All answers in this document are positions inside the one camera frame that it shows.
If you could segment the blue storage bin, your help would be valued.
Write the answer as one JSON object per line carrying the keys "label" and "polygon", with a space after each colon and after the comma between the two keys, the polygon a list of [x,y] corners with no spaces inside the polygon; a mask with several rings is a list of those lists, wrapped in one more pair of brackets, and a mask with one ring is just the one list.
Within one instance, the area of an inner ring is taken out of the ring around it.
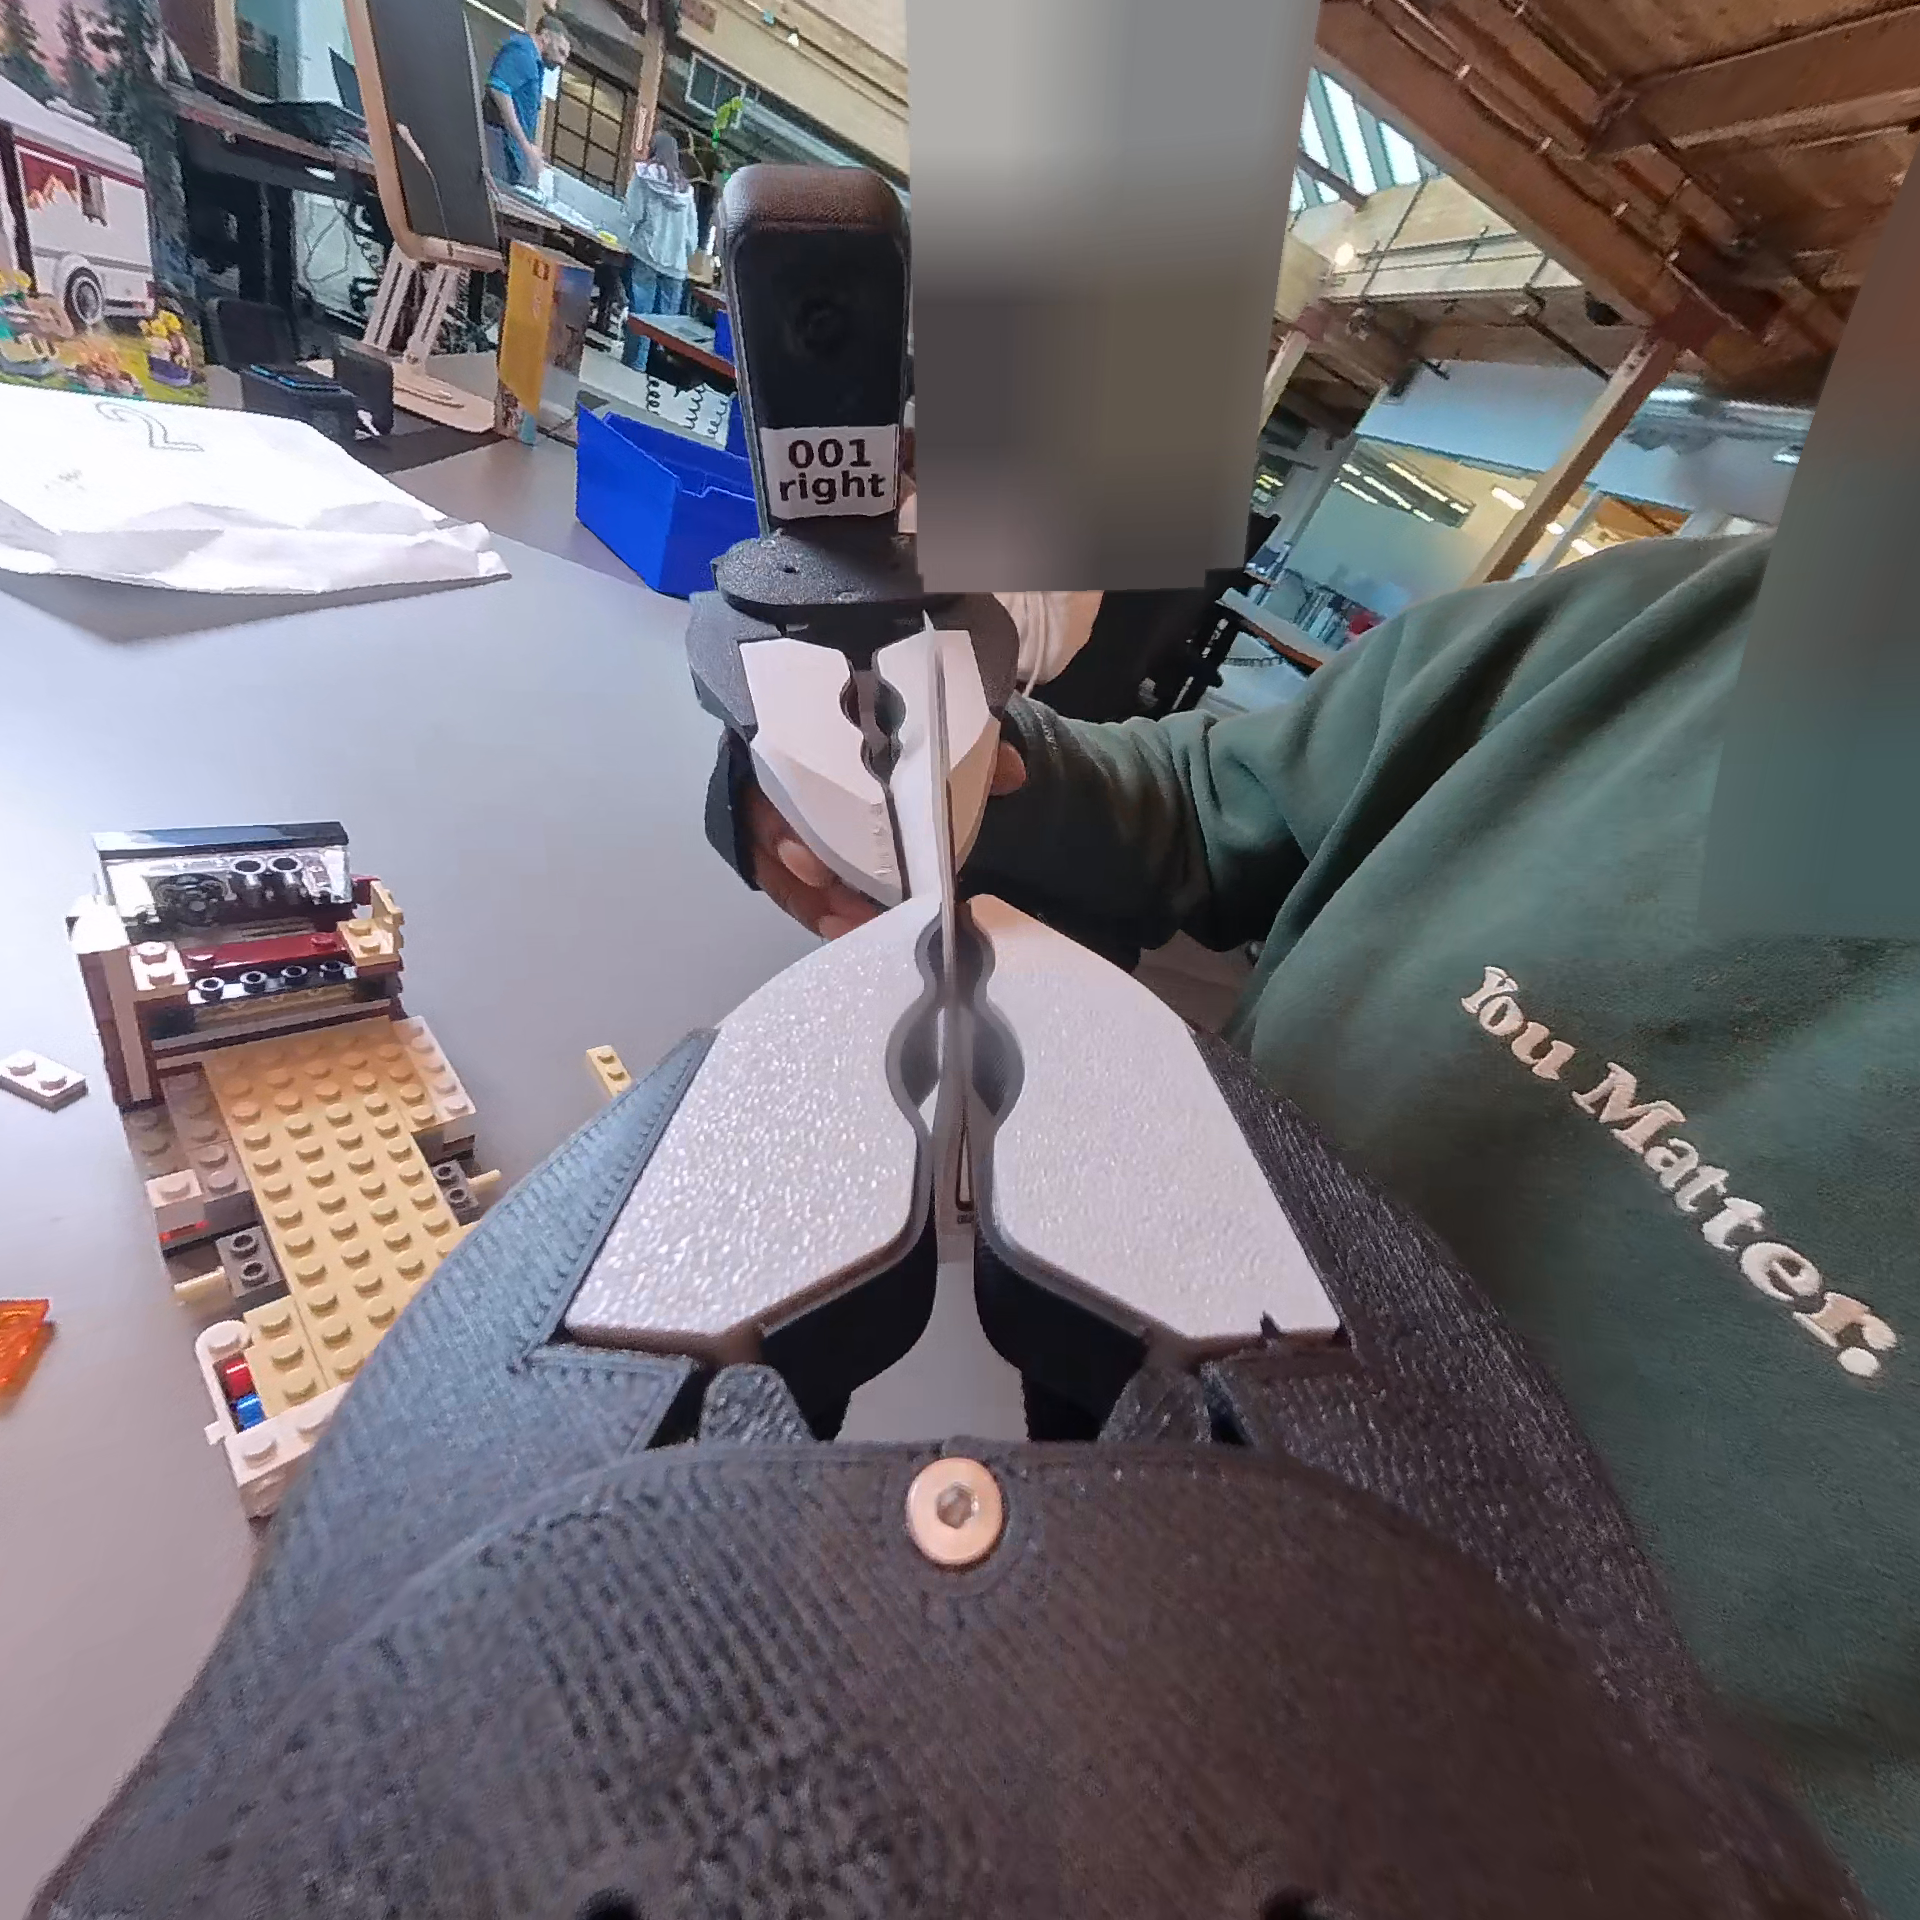
{"label": "blue storage bin", "polygon": [[580,524],[641,578],[677,598],[715,588],[715,558],[757,539],[750,461],[626,414],[577,416]]}

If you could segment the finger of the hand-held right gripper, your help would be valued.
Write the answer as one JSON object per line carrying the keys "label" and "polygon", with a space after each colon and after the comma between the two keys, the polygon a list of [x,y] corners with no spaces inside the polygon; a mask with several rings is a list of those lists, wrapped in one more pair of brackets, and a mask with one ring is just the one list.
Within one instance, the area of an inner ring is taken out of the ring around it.
{"label": "finger of the hand-held right gripper", "polygon": [[[948,750],[957,872],[974,850],[997,773],[1000,715],[981,678],[974,637],[945,637]],[[887,778],[887,799],[899,837],[900,882],[896,899],[939,888],[931,843],[931,753],[928,753],[928,666],[923,631],[900,637],[877,653],[880,684],[900,700],[899,757]]]}
{"label": "finger of the hand-held right gripper", "polygon": [[849,715],[851,666],[794,637],[741,644],[757,733],[757,782],[802,844],[884,909],[904,899],[891,804]]}

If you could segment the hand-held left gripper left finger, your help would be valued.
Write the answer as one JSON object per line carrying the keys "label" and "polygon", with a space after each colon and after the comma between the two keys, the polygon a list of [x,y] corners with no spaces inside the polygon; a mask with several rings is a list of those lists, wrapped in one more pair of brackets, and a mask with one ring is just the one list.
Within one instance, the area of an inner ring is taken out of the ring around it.
{"label": "hand-held left gripper left finger", "polygon": [[587,1345],[747,1354],[923,1231],[942,1083],[933,898],[747,995],[564,1311]]}

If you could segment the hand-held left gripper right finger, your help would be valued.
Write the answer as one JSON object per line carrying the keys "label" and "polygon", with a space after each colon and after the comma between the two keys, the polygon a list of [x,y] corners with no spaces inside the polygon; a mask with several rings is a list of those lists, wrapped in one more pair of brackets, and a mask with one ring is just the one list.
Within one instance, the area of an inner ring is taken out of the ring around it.
{"label": "hand-held left gripper right finger", "polygon": [[1195,1033],[1049,924],[967,902],[975,1308],[1022,1371],[1194,1370],[1339,1308]]}

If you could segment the grey desk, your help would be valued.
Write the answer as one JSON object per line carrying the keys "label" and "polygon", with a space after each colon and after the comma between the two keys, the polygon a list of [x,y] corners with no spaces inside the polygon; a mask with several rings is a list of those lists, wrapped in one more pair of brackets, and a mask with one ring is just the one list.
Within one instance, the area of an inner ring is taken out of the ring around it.
{"label": "grey desk", "polygon": [[687,608],[577,524],[571,448],[399,484],[485,520],[511,575],[295,601],[2,581],[2,1047],[88,1075],[57,1111],[2,1096],[2,1293],[52,1321],[2,1403],[7,1916],[153,1739],[257,1547],[63,938],[94,831],[340,818],[503,1185],[596,1111],[587,1046],[644,1075],[809,950],[708,849]]}

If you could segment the person in green sweatshirt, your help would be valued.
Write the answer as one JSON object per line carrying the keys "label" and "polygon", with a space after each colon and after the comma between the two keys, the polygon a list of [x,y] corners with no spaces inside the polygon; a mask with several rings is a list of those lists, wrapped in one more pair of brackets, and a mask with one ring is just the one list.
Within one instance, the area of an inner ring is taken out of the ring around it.
{"label": "person in green sweatshirt", "polygon": [[1765,542],[1623,549],[1200,727],[1249,1054],[1562,1377],[1718,1693],[1917,1914],[1917,946],[1701,917]]}

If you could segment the red toy brick truck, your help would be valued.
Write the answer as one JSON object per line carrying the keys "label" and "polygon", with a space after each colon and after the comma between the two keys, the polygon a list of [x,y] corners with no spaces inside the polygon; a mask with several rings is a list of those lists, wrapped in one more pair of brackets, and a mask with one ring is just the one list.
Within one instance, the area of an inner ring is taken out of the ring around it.
{"label": "red toy brick truck", "polygon": [[499,1174],[344,824],[101,831],[94,853],[70,950],[157,1242],[214,1257],[173,1290],[221,1308],[194,1340],[207,1441],[267,1521]]}

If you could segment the wooden easel stand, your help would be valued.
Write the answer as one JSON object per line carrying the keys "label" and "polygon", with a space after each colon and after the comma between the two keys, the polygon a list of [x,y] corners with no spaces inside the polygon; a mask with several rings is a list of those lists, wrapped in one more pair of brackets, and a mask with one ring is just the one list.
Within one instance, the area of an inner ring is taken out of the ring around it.
{"label": "wooden easel stand", "polygon": [[344,16],[392,227],[363,342],[388,358],[405,410],[489,433],[493,403],[430,372],[456,293],[508,269],[466,7],[347,3]]}

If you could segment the person's right hand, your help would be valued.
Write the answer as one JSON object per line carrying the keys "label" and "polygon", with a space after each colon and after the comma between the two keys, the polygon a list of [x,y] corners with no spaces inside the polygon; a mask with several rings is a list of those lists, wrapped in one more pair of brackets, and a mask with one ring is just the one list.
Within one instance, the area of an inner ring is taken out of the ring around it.
{"label": "person's right hand", "polygon": [[[1036,700],[1016,700],[1001,717],[991,801],[967,859],[967,891],[993,891],[1043,924],[1062,924],[1067,911],[1046,898],[1046,888],[1022,878],[1006,850],[993,850],[997,831],[1012,821],[1012,792],[1029,782],[1029,750],[1043,737],[1036,715]],[[836,878],[760,789],[750,746],[739,733],[721,733],[715,776],[708,785],[708,837],[754,891],[816,938],[834,940],[884,909]]]}

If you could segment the yellow cardboard box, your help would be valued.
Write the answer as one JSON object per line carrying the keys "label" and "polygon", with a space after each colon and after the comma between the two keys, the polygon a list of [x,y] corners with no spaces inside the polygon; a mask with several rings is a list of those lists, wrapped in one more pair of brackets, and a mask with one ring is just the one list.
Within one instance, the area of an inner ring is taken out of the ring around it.
{"label": "yellow cardboard box", "polygon": [[573,430],[593,272],[571,254],[522,239],[511,243],[508,261],[495,430],[532,446],[540,433]]}

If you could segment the person's right forearm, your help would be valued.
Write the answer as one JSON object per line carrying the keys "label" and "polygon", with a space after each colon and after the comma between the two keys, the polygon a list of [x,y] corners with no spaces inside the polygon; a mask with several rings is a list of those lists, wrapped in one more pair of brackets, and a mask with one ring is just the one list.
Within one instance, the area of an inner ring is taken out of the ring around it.
{"label": "person's right forearm", "polygon": [[1014,697],[1007,789],[961,869],[1085,943],[1138,957],[1172,931],[1226,950],[1313,914],[1345,882],[1342,814],[1376,744],[1378,666],[1320,669],[1285,707],[1071,720]]}

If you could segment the white paper bag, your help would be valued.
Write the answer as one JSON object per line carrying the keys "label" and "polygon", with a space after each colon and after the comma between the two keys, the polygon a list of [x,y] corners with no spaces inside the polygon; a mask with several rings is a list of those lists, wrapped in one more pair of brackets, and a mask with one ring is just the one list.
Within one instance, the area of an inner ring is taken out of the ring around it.
{"label": "white paper bag", "polygon": [[2,569],[189,592],[343,592],[511,574],[295,419],[2,387]]}

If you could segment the black case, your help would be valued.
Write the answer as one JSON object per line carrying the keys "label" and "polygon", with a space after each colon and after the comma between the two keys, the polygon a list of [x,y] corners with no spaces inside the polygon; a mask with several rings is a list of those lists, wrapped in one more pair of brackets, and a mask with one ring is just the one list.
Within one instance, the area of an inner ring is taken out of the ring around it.
{"label": "black case", "polygon": [[237,371],[244,410],[308,421],[340,446],[388,437],[396,410],[392,358],[340,342],[330,368],[251,362]]}

